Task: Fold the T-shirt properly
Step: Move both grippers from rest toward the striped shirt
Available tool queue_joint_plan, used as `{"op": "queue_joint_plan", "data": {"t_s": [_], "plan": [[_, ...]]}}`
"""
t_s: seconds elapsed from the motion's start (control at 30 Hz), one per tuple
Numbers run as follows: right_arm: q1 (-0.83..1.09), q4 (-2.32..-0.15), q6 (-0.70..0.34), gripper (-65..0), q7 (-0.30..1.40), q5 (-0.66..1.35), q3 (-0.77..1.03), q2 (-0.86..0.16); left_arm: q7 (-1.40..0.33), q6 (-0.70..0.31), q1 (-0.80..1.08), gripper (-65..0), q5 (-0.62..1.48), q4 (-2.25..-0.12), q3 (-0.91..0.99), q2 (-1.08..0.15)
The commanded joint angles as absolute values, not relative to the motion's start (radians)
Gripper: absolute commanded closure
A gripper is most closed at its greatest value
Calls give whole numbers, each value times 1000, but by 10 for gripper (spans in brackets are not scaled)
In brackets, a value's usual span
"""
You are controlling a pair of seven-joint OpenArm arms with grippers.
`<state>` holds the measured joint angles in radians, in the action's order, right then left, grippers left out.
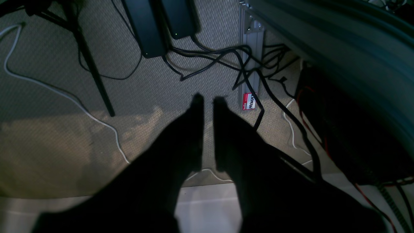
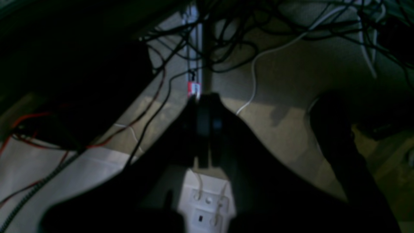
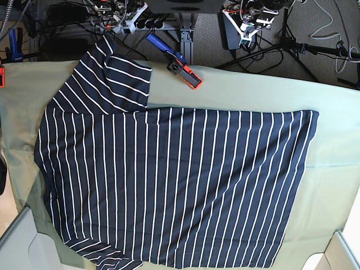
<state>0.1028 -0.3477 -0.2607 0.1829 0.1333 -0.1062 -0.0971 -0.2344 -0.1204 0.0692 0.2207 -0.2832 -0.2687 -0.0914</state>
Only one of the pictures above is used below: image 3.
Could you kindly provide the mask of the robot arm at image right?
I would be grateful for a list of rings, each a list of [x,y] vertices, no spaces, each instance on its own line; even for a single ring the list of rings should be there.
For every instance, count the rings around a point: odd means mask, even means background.
[[[221,10],[221,31],[225,35],[228,50],[241,46],[249,47],[255,42],[258,32],[271,29],[276,16],[282,8],[290,8],[293,1],[230,1]]]

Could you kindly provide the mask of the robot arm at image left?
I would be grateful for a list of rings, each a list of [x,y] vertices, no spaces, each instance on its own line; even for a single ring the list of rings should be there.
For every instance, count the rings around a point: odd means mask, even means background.
[[[89,1],[92,10],[91,24],[101,32],[133,34],[136,22],[147,10],[145,1]]]

